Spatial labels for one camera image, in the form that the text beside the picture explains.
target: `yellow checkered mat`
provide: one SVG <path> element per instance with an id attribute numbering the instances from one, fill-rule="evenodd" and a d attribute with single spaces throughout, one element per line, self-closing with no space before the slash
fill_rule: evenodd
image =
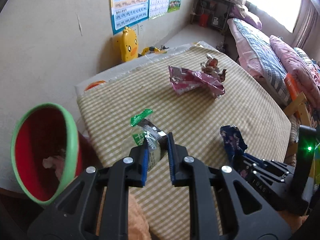
<path id="1" fill-rule="evenodd" d="M 225 95 L 214 100 L 198 88 L 177 96 L 167 66 L 200 70 L 206 53 L 218 59 L 221 70 L 227 69 Z M 130 117 L 145 108 L 154 111 L 156 126 L 173 133 L 175 143 L 211 167 L 228 162 L 219 133 L 222 125 L 239 127 L 248 153 L 278 161 L 284 159 L 291 126 L 274 100 L 238 64 L 223 53 L 198 46 L 90 89 L 78 98 L 78 105 L 104 166 L 128 155 L 121 152 L 121 143 L 130 136 Z M 130 192 L 152 232 L 163 240 L 189 239 L 188 189 L 171 185 L 167 157 L 148 173 L 144 188 Z"/>

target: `wall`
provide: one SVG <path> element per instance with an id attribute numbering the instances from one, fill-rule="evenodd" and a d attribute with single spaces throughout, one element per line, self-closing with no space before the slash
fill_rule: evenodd
<path id="1" fill-rule="evenodd" d="M 192 2 L 145 21 L 140 49 L 183 28 Z M 80 118 L 74 85 L 119 62 L 111 37 L 109 0 L 8 0 L 0 13 L 0 187 L 20 189 L 10 161 L 17 120 L 47 101 Z"/>

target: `floor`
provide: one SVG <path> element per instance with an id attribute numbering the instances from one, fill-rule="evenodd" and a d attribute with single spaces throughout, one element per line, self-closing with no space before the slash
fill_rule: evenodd
<path id="1" fill-rule="evenodd" d="M 205 41 L 215 48 L 224 42 L 224 36 L 219 31 L 200 27 L 197 24 L 187 25 L 177 35 L 173 36 L 165 46 L 173 48 L 198 41 Z"/>
<path id="2" fill-rule="evenodd" d="M 205 41 L 214 48 L 224 42 L 227 44 L 226 55 L 228 55 L 234 61 L 236 61 L 238 57 L 236 42 L 231 33 L 227 32 L 226 36 L 223 36 L 219 31 L 200 27 L 198 24 L 187 25 L 178 34 L 167 41 L 165 46 L 173 48 L 198 41 Z"/>

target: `orange object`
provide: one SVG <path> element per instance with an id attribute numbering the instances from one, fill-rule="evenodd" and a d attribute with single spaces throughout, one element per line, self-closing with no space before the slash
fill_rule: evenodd
<path id="1" fill-rule="evenodd" d="M 200 16 L 199 19 L 199 26 L 201 27 L 207 27 L 207 23 L 208 23 L 208 19 L 209 19 L 209 14 L 203 14 Z"/>
<path id="2" fill-rule="evenodd" d="M 284 83 L 287 86 L 292 101 L 294 101 L 301 93 L 300 89 L 298 88 L 297 82 L 294 80 L 291 74 L 287 73 L 284 77 Z"/>
<path id="3" fill-rule="evenodd" d="M 103 84 L 103 83 L 105 83 L 104 80 L 100 80 L 100 81 L 93 82 L 93 83 L 91 83 L 89 86 L 87 86 L 84 91 L 87 91 L 87 90 L 89 90 L 90 88 L 93 88 L 93 87 L 98 86 L 98 85 Z"/>

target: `yellow duck toy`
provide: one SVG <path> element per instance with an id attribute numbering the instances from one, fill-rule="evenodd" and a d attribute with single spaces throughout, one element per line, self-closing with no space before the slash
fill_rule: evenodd
<path id="1" fill-rule="evenodd" d="M 139 43 L 135 31 L 127 26 L 122 31 L 120 38 L 120 51 L 123 62 L 130 61 L 138 57 Z"/>
<path id="2" fill-rule="evenodd" d="M 148 53 L 166 53 L 166 51 L 162 49 L 147 47 L 143 49 L 141 55 L 138 54 L 139 43 L 136 32 L 127 26 L 124 27 L 122 35 L 118 36 L 117 43 L 120 45 L 121 59 L 123 62 L 127 62 L 137 57 L 144 56 Z"/>

